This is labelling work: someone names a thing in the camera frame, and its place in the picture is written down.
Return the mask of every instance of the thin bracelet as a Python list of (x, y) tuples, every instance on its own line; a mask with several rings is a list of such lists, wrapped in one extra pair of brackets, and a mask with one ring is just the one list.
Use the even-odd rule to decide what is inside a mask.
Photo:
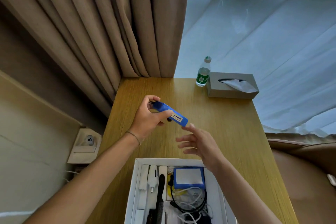
[(138, 140), (138, 143), (139, 143), (139, 145), (141, 145), (141, 143), (140, 143), (140, 141), (139, 141), (139, 139), (135, 136), (135, 134), (133, 134), (133, 133), (131, 133), (131, 132), (129, 132), (128, 130), (125, 132), (125, 133), (130, 133), (132, 136), (134, 136), (137, 140)]

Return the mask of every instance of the table top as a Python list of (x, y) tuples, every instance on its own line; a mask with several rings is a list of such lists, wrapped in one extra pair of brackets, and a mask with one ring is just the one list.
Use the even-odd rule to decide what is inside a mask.
[[(283, 223), (298, 223), (252, 100), (209, 98), (195, 79), (125, 78), (121, 82), (99, 154), (130, 127), (145, 95), (157, 95), (196, 127), (209, 131), (224, 156)], [(175, 138), (188, 134), (175, 122), (157, 127), (131, 155), (94, 209), (88, 224), (124, 223), (135, 158), (198, 158), (184, 155)]]

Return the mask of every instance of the green bottle label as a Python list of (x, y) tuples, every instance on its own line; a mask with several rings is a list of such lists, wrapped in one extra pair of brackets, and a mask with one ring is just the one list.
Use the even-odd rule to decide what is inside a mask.
[(209, 75), (202, 75), (200, 73), (197, 74), (196, 81), (200, 84), (206, 84), (208, 81)]

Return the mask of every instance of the hand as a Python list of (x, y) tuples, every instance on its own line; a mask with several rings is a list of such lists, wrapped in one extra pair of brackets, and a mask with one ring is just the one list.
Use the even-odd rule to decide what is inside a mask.
[(194, 124), (189, 127), (182, 127), (183, 130), (192, 132), (193, 134), (176, 138), (177, 142), (184, 142), (178, 145), (179, 148), (186, 148), (184, 154), (195, 154), (202, 158), (202, 161), (207, 169), (214, 172), (219, 162), (225, 157), (216, 144), (209, 132), (195, 128)]
[(164, 125), (161, 120), (165, 120), (173, 114), (172, 110), (151, 113), (149, 111), (152, 109), (152, 104), (149, 103), (151, 100), (160, 101), (160, 98), (157, 96), (145, 96), (135, 113), (133, 123), (129, 129), (129, 132), (133, 133), (140, 143), (152, 133), (157, 125)]

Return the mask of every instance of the water bottle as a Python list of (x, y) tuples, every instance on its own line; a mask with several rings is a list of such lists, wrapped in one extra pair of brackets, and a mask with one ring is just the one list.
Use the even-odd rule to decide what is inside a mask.
[(211, 57), (206, 56), (204, 62), (201, 64), (200, 68), (198, 69), (198, 74), (196, 78), (196, 85), (203, 87), (207, 84), (209, 74), (210, 74), (210, 62)]

